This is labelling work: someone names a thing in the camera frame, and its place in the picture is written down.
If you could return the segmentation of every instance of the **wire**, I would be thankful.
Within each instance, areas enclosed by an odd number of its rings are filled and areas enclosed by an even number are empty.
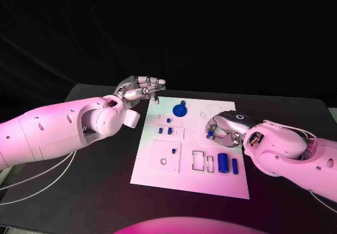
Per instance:
[[[320,203],[337,213],[337,211],[318,199],[318,197],[314,195],[314,193],[311,191],[310,191],[310,193],[314,196],[314,198],[320,201]]]
[[[301,128],[294,128],[294,127],[287,126],[287,125],[282,125],[282,124],[280,124],[280,123],[274,123],[272,121],[268,121],[268,120],[265,120],[265,121],[269,122],[269,123],[272,123],[272,124],[277,124],[277,125],[281,126],[281,127],[285,127],[285,128],[290,128],[290,129],[294,129],[294,130],[303,132],[304,135],[305,135],[305,137],[308,137],[308,135],[307,135],[307,133],[308,133],[314,138],[317,138],[317,136],[316,136],[311,132],[303,130]]]
[[[58,167],[63,163],[63,161],[69,158],[69,156],[72,155],[72,153],[66,156],[66,158],[51,169],[48,169],[45,172],[42,172],[40,174],[35,175],[33,177],[27,178],[26,180],[20,181],[20,182],[9,185],[9,186],[2,187],[0,191],[4,190],[4,189],[7,189],[7,188],[10,188],[10,187],[13,187],[13,186],[16,186],[16,185],[19,185],[19,184],[22,184],[22,183],[25,183],[25,182],[27,182],[29,180],[35,179],[36,177],[42,176],[46,172],[49,172],[55,167]]]
[[[66,168],[65,168],[62,174],[59,175],[59,177],[56,178],[56,180],[48,185],[48,187],[45,187],[39,192],[36,192],[36,193],[32,194],[30,196],[22,198],[22,199],[19,199],[19,200],[6,202],[6,203],[0,203],[0,205],[7,205],[7,204],[16,203],[16,202],[19,202],[19,201],[23,201],[23,200],[29,199],[30,197],[33,197],[35,195],[38,195],[40,192],[43,192],[43,191],[56,183],[56,181],[59,180],[59,178],[63,176],[63,174],[65,174],[65,172],[66,172],[66,170],[68,170],[68,168],[69,168],[69,166],[71,166],[71,164],[72,164],[72,160],[71,160],[71,162],[69,162],[69,164],[68,164],[68,166],[66,166]]]

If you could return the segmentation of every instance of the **blue object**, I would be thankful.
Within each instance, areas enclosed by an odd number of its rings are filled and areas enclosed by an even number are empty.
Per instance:
[[[232,158],[232,165],[233,165],[233,174],[236,175],[239,174],[239,172],[238,172],[238,161],[235,158]]]
[[[180,102],[179,105],[174,106],[173,108],[173,114],[177,116],[177,117],[183,117],[187,113],[187,108],[184,106],[184,101]]]
[[[229,173],[228,155],[223,153],[218,154],[218,167],[220,173]]]
[[[209,137],[213,135],[213,132],[212,131],[209,131],[209,134],[208,134],[208,139],[209,139]]]

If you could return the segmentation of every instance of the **table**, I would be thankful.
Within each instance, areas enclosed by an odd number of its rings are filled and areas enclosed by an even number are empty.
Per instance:
[[[66,101],[102,97],[114,87],[79,84]],[[236,110],[256,121],[268,119],[337,140],[337,124],[317,99],[249,96],[164,90],[164,97],[235,101]],[[110,138],[78,150],[61,180],[39,195],[0,206],[0,224],[53,234],[111,234],[160,217],[193,216],[223,220],[268,233],[336,233],[337,215],[308,191],[284,177],[259,171],[245,156],[251,199],[199,194],[130,184],[148,100],[134,107],[141,118],[135,129],[123,126]],[[51,168],[62,158],[27,163],[19,180]],[[68,163],[33,181],[12,188],[2,202],[38,192],[59,176]],[[323,199],[334,208],[337,204]]]

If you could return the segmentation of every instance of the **pink robot arm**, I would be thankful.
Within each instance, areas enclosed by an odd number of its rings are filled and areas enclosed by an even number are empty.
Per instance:
[[[112,95],[40,107],[0,124],[0,170],[66,155],[112,136],[121,125],[135,128],[140,99],[159,102],[166,81],[128,77]]]
[[[213,135],[218,126],[228,135]],[[208,138],[226,147],[241,142],[245,154],[269,176],[284,176],[305,190],[337,202],[337,142],[301,137],[292,127],[252,119],[238,111],[219,113],[206,126]]]

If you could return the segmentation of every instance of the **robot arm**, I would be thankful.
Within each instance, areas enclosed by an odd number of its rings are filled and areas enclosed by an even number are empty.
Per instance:
[[[166,81],[128,77],[112,95],[40,107],[0,124],[0,170],[20,163],[66,155],[112,136],[121,125],[135,128],[140,99],[159,103]]]
[[[225,137],[215,136],[220,127]],[[219,113],[206,126],[208,138],[226,147],[241,142],[245,154],[269,176],[284,176],[304,189],[337,202],[337,142],[301,137],[292,127],[268,120],[255,124],[238,111]]]

